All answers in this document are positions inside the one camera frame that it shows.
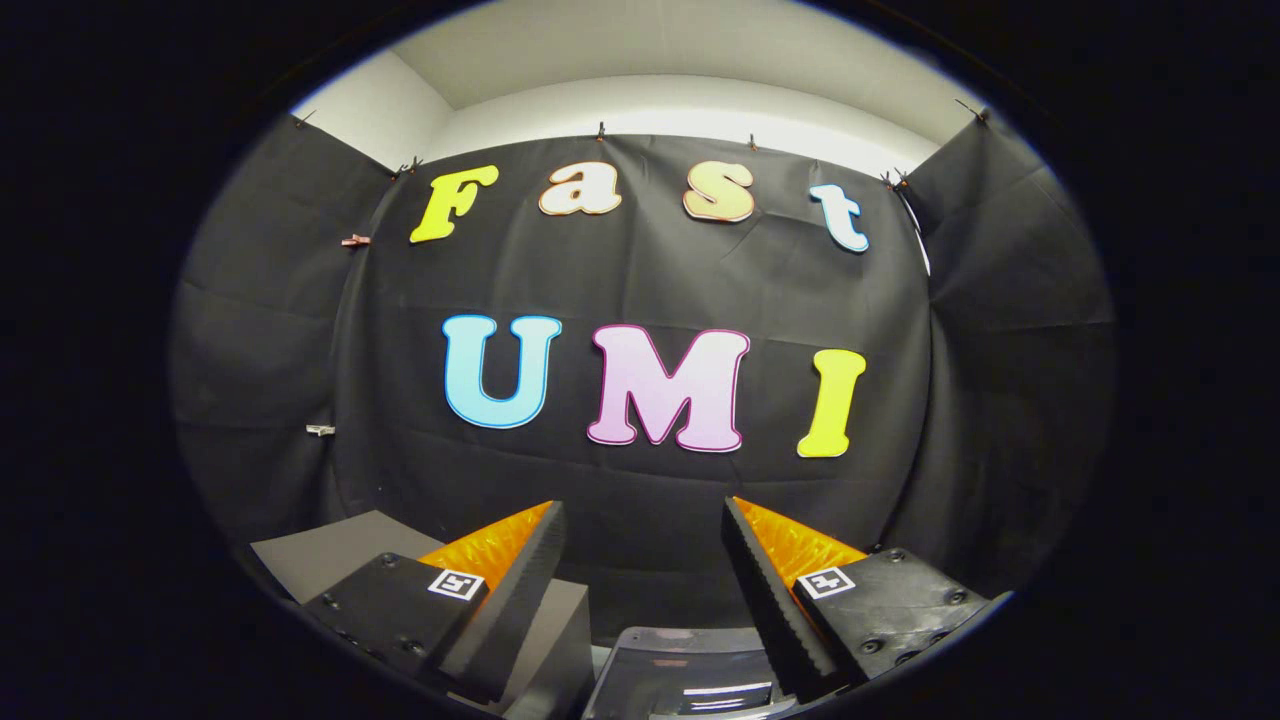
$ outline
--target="white wall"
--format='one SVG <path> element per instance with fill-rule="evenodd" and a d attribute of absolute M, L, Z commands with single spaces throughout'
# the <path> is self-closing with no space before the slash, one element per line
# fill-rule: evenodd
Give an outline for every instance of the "white wall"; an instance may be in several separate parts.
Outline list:
<path fill-rule="evenodd" d="M 307 124 L 394 170 L 430 154 L 453 108 L 394 53 L 379 53 L 293 109 L 308 114 Z"/>
<path fill-rule="evenodd" d="M 547 137 L 684 135 L 755 143 L 879 176 L 915 169 L 937 143 L 824 97 L 696 76 L 625 76 L 516 92 L 454 111 L 428 159 Z"/>

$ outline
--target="clip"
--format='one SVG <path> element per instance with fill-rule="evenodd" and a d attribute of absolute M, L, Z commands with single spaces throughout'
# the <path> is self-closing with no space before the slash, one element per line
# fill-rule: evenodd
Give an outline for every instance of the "clip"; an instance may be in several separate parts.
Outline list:
<path fill-rule="evenodd" d="M 959 97 L 954 97 L 954 100 L 956 102 L 960 102 Z M 983 108 L 982 111 L 979 113 L 978 110 L 974 110 L 973 108 L 965 105 L 964 102 L 960 102 L 960 106 L 964 108 L 965 110 L 969 110 L 970 113 L 973 113 L 973 117 L 978 118 L 979 123 L 987 122 L 987 109 L 986 108 Z"/>

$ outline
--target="cutout letter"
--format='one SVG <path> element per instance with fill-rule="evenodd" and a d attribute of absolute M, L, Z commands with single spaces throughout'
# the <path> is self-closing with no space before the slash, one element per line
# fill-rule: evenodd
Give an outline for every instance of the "cutout letter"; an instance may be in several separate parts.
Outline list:
<path fill-rule="evenodd" d="M 854 404 L 854 383 L 867 370 L 867 359 L 847 350 L 819 350 L 813 356 L 822 382 L 818 384 L 818 406 L 813 410 L 809 434 L 800 438 L 800 457 L 838 457 L 849 450 L 845 427 L 849 407 Z"/>
<path fill-rule="evenodd" d="M 561 333 L 556 318 L 526 315 L 511 323 L 520 338 L 520 375 L 516 395 L 494 400 L 485 395 L 484 343 L 498 323 L 484 315 L 454 315 L 444 320 L 449 346 L 444 356 L 444 397 L 460 418 L 481 428 L 508 429 L 538 416 L 547 400 L 547 356 L 552 338 Z"/>
<path fill-rule="evenodd" d="M 845 197 L 845 191 L 836 184 L 819 184 L 809 188 L 809 195 L 822 201 L 822 213 L 827 217 L 827 231 L 836 242 L 846 250 L 861 252 L 870 247 L 867 236 L 854 229 L 852 217 L 861 217 L 863 209 Z"/>
<path fill-rule="evenodd" d="M 685 192 L 685 211 L 703 220 L 745 220 L 755 210 L 755 199 L 745 190 L 751 182 L 751 170 L 744 165 L 716 160 L 698 163 L 689 169 L 692 190 Z"/>
<path fill-rule="evenodd" d="M 608 163 L 576 163 L 552 173 L 547 192 L 538 199 L 538 208 L 548 215 L 570 215 L 579 210 L 588 215 L 603 215 L 622 204 L 614 192 L 618 170 Z"/>
<path fill-rule="evenodd" d="M 426 211 L 422 213 L 422 223 L 408 236 L 410 242 L 425 242 L 428 240 L 440 240 L 453 232 L 453 223 L 449 222 L 449 213 L 457 217 L 467 214 L 476 201 L 476 184 L 489 187 L 498 179 L 497 165 L 485 165 L 461 173 L 449 173 L 431 181 L 431 199 L 426 202 Z"/>
<path fill-rule="evenodd" d="M 733 429 L 733 395 L 737 366 L 751 347 L 745 334 L 699 333 L 671 375 L 644 328 L 604 325 L 593 341 L 604 351 L 604 388 L 600 418 L 586 437 L 602 445 L 630 445 L 636 429 L 627 423 L 627 405 L 635 402 L 649 442 L 659 445 L 689 405 L 689 424 L 676 433 L 676 445 L 699 452 L 741 447 L 742 436 Z"/>

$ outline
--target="pink letter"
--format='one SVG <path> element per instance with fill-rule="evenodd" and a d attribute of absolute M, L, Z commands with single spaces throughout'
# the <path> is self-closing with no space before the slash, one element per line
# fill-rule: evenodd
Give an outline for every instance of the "pink letter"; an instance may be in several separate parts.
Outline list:
<path fill-rule="evenodd" d="M 751 348 L 745 334 L 703 331 L 671 375 L 644 328 L 604 325 L 593 340 L 604 351 L 604 388 L 600 419 L 586 429 L 586 437 L 603 445 L 630 445 L 636 438 L 636 429 L 627 423 L 630 401 L 653 445 L 667 438 L 689 405 L 689 424 L 676 433 L 676 445 L 699 452 L 742 446 L 742 436 L 733 429 L 733 393 L 739 363 Z M 657 428 L 662 432 L 654 433 Z"/>

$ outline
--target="orange soft pad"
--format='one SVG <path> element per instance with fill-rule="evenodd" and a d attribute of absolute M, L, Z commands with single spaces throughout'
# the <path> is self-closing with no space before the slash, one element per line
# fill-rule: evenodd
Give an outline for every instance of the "orange soft pad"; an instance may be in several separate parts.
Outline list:
<path fill-rule="evenodd" d="M 751 532 L 769 556 L 773 570 L 782 578 L 788 591 L 800 575 L 849 565 L 867 557 L 865 552 L 806 528 L 786 515 L 778 515 L 740 497 L 735 497 L 733 502 L 742 510 L 742 516 L 751 525 Z"/>
<path fill-rule="evenodd" d="M 480 575 L 488 583 L 489 592 L 493 592 L 550 506 L 552 502 L 547 501 L 509 518 L 503 518 L 419 557 L 419 562 L 444 570 Z"/>

